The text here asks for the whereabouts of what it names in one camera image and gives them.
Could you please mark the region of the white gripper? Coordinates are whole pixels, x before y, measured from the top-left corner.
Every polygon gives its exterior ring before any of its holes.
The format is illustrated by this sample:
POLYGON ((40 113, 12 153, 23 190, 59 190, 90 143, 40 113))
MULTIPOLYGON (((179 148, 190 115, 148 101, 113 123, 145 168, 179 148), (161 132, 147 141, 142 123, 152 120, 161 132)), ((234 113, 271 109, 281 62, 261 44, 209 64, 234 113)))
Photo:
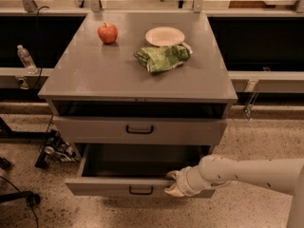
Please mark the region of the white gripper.
POLYGON ((182 170, 173 170, 165 175, 176 183, 164 189, 164 192, 173 197, 193 197, 201 192, 200 174, 198 168, 187 166, 182 170))

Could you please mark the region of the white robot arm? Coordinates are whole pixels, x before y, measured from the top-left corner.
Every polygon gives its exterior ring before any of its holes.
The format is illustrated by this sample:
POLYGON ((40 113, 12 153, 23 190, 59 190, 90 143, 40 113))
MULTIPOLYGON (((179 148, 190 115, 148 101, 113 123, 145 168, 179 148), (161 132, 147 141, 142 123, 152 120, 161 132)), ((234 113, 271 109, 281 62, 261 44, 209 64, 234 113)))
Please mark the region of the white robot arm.
POLYGON ((192 197, 239 181, 293 197, 287 228, 304 226, 304 159, 234 161, 219 155, 203 157, 199 164, 170 171, 174 180, 164 192, 174 197, 192 197))

